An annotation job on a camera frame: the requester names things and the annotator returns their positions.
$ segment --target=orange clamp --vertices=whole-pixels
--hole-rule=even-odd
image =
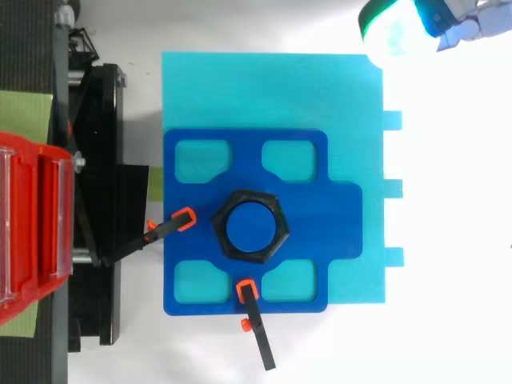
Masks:
[[[249,332],[253,329],[253,326],[250,324],[250,320],[248,318],[243,318],[240,320],[240,324],[242,325],[242,329],[244,332]]]
[[[240,303],[242,303],[242,304],[246,303],[246,300],[243,298],[243,295],[242,295],[242,287],[243,286],[251,286],[253,289],[253,292],[254,292],[254,297],[256,298],[256,300],[259,299],[258,290],[256,289],[256,283],[254,282],[254,280],[252,280],[250,278],[246,278],[245,280],[241,280],[237,284],[237,294],[238,294],[238,299],[240,300]]]
[[[183,232],[184,230],[188,230],[190,227],[195,225],[196,222],[198,222],[198,218],[195,215],[195,212],[189,206],[186,206],[185,208],[183,208],[182,210],[179,210],[178,212],[174,212],[173,215],[171,216],[171,218],[175,218],[175,217],[177,217],[177,216],[179,216],[181,214],[184,214],[184,213],[189,214],[189,216],[192,219],[192,221],[189,222],[188,224],[185,224],[184,226],[178,228],[179,232]]]
[[[155,224],[155,222],[153,220],[147,221],[147,230],[154,230],[154,229],[156,229],[157,226],[158,226],[158,224]]]

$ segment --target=blue circular cap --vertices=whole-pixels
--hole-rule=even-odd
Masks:
[[[243,252],[256,252],[268,246],[274,238],[275,229],[272,212],[258,202],[237,206],[226,224],[228,239]]]

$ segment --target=black clamp bar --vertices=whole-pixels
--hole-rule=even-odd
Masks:
[[[263,366],[265,370],[272,370],[275,368],[274,356],[272,355],[269,339],[266,336],[262,316],[258,308],[258,303],[256,302],[258,292],[255,290],[256,286],[251,280],[244,280],[237,284],[238,296],[242,304],[245,304],[247,314],[249,315],[249,319],[242,320],[242,328],[245,332],[252,329],[256,337],[259,353],[262,356]]]
[[[182,231],[196,223],[195,213],[190,208],[180,210],[173,215],[172,219],[159,224],[155,228],[150,228],[143,236],[134,238],[132,241],[127,242],[117,248],[114,252],[102,256],[102,263],[106,266],[111,266],[126,256],[141,250],[148,244],[156,242],[164,238],[168,234],[172,234],[176,230]]]

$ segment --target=metal rod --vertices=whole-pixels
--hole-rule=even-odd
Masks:
[[[73,264],[92,264],[93,259],[87,248],[73,249]]]
[[[68,86],[80,86],[85,71],[83,70],[70,70],[67,73]]]

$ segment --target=white background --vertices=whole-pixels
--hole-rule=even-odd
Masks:
[[[161,52],[362,53],[360,0],[82,0],[103,62],[128,75],[125,162],[162,165]],[[278,368],[265,372],[242,316],[170,317],[162,244],[123,262],[120,339],[83,339],[70,383],[511,383],[512,33],[385,72],[385,305],[264,315]],[[162,204],[148,215],[162,219]]]

